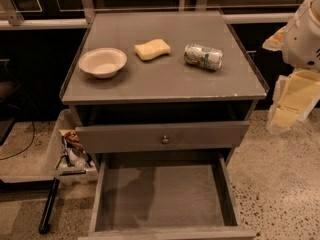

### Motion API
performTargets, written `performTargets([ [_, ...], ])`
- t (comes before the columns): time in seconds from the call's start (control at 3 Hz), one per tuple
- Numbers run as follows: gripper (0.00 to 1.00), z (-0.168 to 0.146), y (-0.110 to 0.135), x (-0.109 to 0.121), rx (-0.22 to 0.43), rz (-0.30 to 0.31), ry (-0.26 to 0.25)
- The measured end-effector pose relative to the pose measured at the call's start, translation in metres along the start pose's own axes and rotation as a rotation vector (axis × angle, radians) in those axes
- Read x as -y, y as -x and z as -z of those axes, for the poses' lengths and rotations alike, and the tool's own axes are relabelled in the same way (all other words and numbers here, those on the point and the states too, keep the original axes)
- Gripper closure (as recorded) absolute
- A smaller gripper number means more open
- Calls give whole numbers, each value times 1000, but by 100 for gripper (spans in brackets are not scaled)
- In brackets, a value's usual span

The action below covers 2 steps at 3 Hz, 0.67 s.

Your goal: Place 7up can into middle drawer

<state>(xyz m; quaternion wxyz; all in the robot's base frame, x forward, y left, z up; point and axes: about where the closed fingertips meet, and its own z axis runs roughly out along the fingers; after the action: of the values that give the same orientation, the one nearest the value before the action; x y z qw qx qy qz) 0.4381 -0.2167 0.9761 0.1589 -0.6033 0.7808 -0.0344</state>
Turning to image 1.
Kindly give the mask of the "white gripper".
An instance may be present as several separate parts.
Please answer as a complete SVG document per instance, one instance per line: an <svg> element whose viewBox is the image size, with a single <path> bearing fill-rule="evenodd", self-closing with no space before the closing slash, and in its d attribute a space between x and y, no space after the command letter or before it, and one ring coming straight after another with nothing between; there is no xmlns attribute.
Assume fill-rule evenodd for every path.
<svg viewBox="0 0 320 240"><path fill-rule="evenodd" d="M304 121L320 101L320 0L305 0L286 27L262 44L269 51L281 51L285 63L295 69L280 75L268 112L267 130L282 134Z"/></svg>

